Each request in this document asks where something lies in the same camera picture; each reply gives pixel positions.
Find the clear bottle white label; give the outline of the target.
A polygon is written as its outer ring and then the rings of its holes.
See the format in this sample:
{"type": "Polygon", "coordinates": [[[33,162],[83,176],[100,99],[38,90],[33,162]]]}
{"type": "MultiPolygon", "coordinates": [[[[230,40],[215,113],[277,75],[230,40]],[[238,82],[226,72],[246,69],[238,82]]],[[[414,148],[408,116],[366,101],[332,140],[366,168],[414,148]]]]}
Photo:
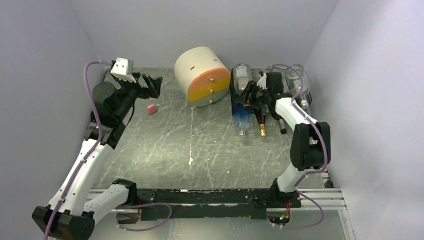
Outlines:
{"type": "Polygon", "coordinates": [[[233,87],[237,95],[241,95],[248,83],[253,80],[251,68],[247,63],[239,63],[233,69],[233,87]]]}

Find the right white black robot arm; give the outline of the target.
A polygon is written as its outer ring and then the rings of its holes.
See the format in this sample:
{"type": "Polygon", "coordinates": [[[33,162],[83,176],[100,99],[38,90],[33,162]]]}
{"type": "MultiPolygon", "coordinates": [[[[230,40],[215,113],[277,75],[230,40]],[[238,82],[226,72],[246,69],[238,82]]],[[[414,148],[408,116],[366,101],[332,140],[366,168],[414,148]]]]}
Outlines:
{"type": "Polygon", "coordinates": [[[283,92],[280,83],[262,88],[251,80],[236,101],[249,110],[260,110],[267,106],[275,120],[284,120],[293,131],[290,164],[276,178],[278,188],[269,197],[275,207],[282,207],[289,200],[288,192],[295,191],[307,176],[326,170],[331,160],[330,126],[301,109],[294,98],[283,92]]]}

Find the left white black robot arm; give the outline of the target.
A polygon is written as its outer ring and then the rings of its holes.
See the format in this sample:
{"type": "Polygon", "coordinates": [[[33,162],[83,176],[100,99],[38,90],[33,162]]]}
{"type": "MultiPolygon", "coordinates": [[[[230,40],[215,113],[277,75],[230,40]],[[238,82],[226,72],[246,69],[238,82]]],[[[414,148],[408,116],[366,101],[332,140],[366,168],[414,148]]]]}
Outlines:
{"type": "Polygon", "coordinates": [[[87,240],[98,223],[118,206],[132,208],[140,203],[136,183],[117,179],[109,189],[87,200],[101,164],[116,148],[125,128],[124,119],[134,114],[137,99],[157,99],[162,77],[137,73],[135,82],[114,78],[88,89],[93,107],[80,153],[64,183],[46,206],[37,206],[32,219],[44,238],[87,240]]]}

